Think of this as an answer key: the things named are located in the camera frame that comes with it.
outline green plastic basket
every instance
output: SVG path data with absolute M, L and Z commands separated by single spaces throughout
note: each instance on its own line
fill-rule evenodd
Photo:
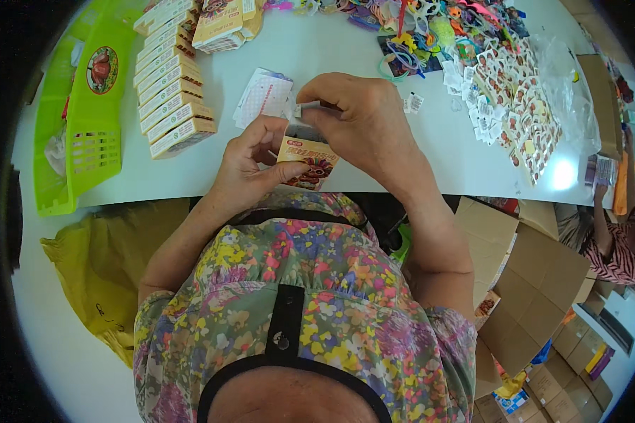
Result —
M 53 52 L 35 124 L 33 179 L 40 216 L 73 213 L 80 194 L 120 172 L 120 102 L 137 35 L 133 24 L 143 13 L 140 3 L 145 1 L 90 1 Z M 75 71 L 70 55 L 77 40 L 85 41 L 85 48 Z M 61 113 L 68 95 L 63 178 L 44 148 L 66 123 Z

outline clear plastic bag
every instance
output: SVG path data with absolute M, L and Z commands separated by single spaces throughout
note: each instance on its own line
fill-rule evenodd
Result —
M 593 97 L 581 66 L 559 39 L 532 35 L 530 43 L 539 66 L 539 81 L 546 92 L 553 117 L 562 126 L 563 140 L 581 155 L 600 151 L 600 130 Z M 574 81 L 578 72 L 579 80 Z

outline hand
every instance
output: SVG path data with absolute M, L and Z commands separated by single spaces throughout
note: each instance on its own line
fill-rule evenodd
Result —
M 626 153 L 633 153 L 633 131 L 630 129 L 628 125 L 626 125 L 626 129 L 623 131 L 626 134 Z
M 395 85 L 339 72 L 321 74 L 296 96 L 299 104 L 315 100 L 341 111 L 340 118 L 309 109 L 302 119 L 322 133 L 334 152 L 398 199 L 413 195 L 408 192 L 411 185 L 423 189 L 415 182 L 432 180 L 430 165 L 412 136 Z
M 228 142 L 207 201 L 217 217 L 227 221 L 256 204 L 280 183 L 307 172 L 301 162 L 281 162 L 269 152 L 278 153 L 288 121 L 260 115 L 239 136 Z M 257 163 L 271 166 L 261 170 Z
M 595 204 L 602 204 L 602 200 L 605 197 L 605 194 L 607 193 L 607 186 L 606 185 L 598 185 L 595 187 Z

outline orange fabric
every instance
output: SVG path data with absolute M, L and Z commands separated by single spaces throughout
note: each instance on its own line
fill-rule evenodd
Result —
M 613 212 L 617 216 L 628 214 L 628 153 L 623 152 L 623 160 L 618 164 L 618 176 L 614 186 Z

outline striped shirt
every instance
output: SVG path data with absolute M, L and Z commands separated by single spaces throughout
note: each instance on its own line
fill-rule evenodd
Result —
M 593 232 L 589 234 L 583 255 L 591 261 L 591 270 L 598 279 L 620 285 L 635 284 L 635 253 L 628 247 L 628 230 L 635 225 L 635 208 L 626 223 L 607 223 L 613 241 L 607 256 L 597 248 Z

